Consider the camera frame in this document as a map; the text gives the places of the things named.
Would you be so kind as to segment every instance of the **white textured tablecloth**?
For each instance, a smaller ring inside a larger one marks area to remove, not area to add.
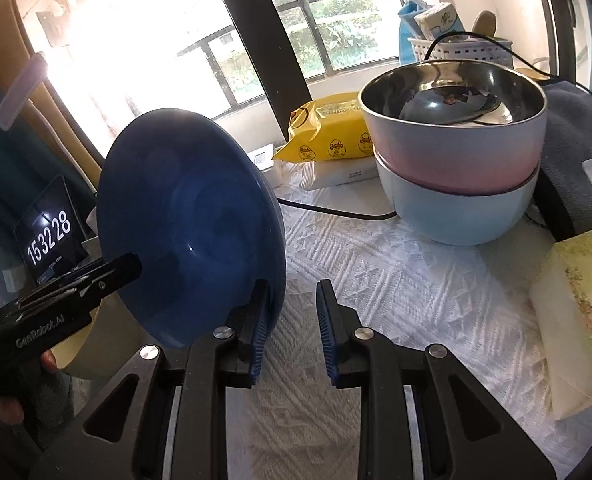
[[[299,168],[291,169],[291,182]],[[298,202],[381,214],[378,179],[277,194]],[[441,342],[518,421],[564,478],[592,444],[592,408],[556,422],[546,359],[528,285],[553,239],[522,220],[483,246],[455,248],[414,234],[402,220],[358,221],[282,207],[287,291],[266,345],[258,385],[229,390],[229,477],[356,478],[358,390],[336,390],[325,372],[314,290],[332,280],[338,301],[396,344]]]

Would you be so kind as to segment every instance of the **blue plate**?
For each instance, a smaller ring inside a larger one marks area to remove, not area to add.
[[[234,139],[171,108],[129,124],[98,186],[105,260],[135,253],[138,280],[119,294],[164,346],[182,348],[223,324],[269,281],[269,328],[285,295],[285,232],[273,190]]]

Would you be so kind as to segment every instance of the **power cord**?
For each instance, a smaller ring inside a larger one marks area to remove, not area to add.
[[[349,211],[339,211],[338,209],[329,209],[328,207],[320,207],[317,205],[292,202],[291,200],[285,200],[284,198],[278,198],[278,203],[289,207],[296,207],[298,209],[306,209],[307,211],[316,211],[317,213],[326,213],[328,215],[353,218],[356,220],[389,220],[397,214],[396,211],[391,211],[391,213],[386,213],[384,215],[364,215],[361,213],[351,213]]]
[[[527,218],[527,220],[529,220],[532,224],[537,225],[538,227],[541,227],[541,228],[545,229],[546,231],[551,231],[551,229],[549,229],[549,227],[547,227],[543,223],[531,218],[531,216],[529,216],[529,213],[527,213],[526,211],[525,211],[525,218]]]
[[[463,36],[463,35],[471,36],[472,38],[478,38],[479,40],[486,40],[489,43],[493,43],[493,44],[495,44],[495,46],[503,49],[505,52],[508,52],[509,54],[511,54],[516,59],[519,59],[520,61],[522,61],[531,70],[535,70],[535,72],[538,72],[540,75],[544,75],[544,76],[546,76],[549,79],[552,79],[554,81],[566,81],[566,82],[569,82],[569,83],[571,83],[573,85],[576,85],[578,88],[583,89],[587,94],[589,94],[589,95],[592,96],[592,91],[589,90],[585,85],[583,85],[581,83],[578,83],[577,81],[569,81],[568,79],[565,79],[563,77],[559,77],[557,75],[550,74],[549,72],[545,72],[544,70],[540,70],[539,68],[536,68],[535,66],[533,66],[526,59],[524,59],[524,57],[521,57],[518,54],[516,54],[508,46],[504,46],[499,41],[496,41],[493,38],[490,38],[489,36],[486,36],[484,34],[478,34],[477,32],[462,32],[462,31],[459,31],[459,30],[452,30],[450,32],[445,32],[444,34],[442,34],[441,36],[439,36],[435,40],[433,40],[433,42],[431,43],[431,45],[427,49],[427,53],[425,54],[425,61],[428,61],[429,60],[429,57],[431,56],[431,53],[433,52],[433,50],[436,48],[437,44],[441,43],[443,40],[446,40],[447,38],[450,38],[452,36]]]

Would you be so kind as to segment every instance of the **light blue bowl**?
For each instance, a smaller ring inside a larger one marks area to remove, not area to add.
[[[524,215],[538,179],[508,192],[471,196],[419,186],[391,171],[374,150],[378,175],[398,216],[414,231],[449,245],[478,245],[505,234]]]

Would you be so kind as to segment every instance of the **white plastic basket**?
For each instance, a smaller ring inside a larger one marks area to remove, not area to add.
[[[513,44],[508,40],[497,41],[508,48],[511,48]],[[425,60],[425,54],[427,54],[432,41],[409,38],[409,43],[412,45],[415,60]],[[429,59],[479,59],[513,68],[513,56],[499,46],[485,40],[442,41],[435,46]]]

